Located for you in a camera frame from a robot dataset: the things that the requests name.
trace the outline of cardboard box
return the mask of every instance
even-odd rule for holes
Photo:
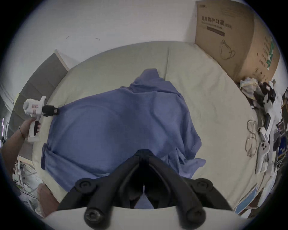
[[[246,77],[272,79],[280,53],[254,11],[228,0],[197,2],[195,43],[236,82]]]

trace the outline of wrist bracelet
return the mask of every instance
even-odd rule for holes
[[[24,134],[21,132],[21,129],[20,129],[20,126],[18,127],[20,133],[21,133],[21,136],[24,138],[24,140],[26,140],[26,137],[24,136]]]

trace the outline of grey padded headboard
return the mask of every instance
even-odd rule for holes
[[[15,101],[8,125],[7,138],[10,138],[23,121],[29,118],[23,110],[23,103],[26,99],[40,100],[42,96],[46,96],[45,103],[47,103],[57,85],[66,76],[68,70],[57,51],[39,66]],[[32,143],[25,142],[19,155],[31,160],[32,147]]]

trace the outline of mattress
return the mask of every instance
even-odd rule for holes
[[[247,156],[247,121],[256,113],[220,65],[197,45],[184,42],[148,42],[128,45],[93,56],[75,66],[59,83],[48,104],[60,107],[75,100],[129,86],[144,69],[156,68],[183,95],[202,146],[196,158],[206,160],[193,179],[209,179],[232,208],[269,178],[254,173],[256,158]],[[60,202],[66,195],[41,169],[42,146],[52,117],[42,117],[40,142],[34,143],[36,171]]]

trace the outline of green tape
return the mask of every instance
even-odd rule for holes
[[[274,43],[273,43],[273,39],[271,38],[271,45],[270,45],[270,51],[269,51],[269,56],[268,56],[268,59],[267,59],[267,70],[269,70],[269,66],[271,64],[271,61],[272,61],[272,57],[273,57],[273,51],[274,51]]]

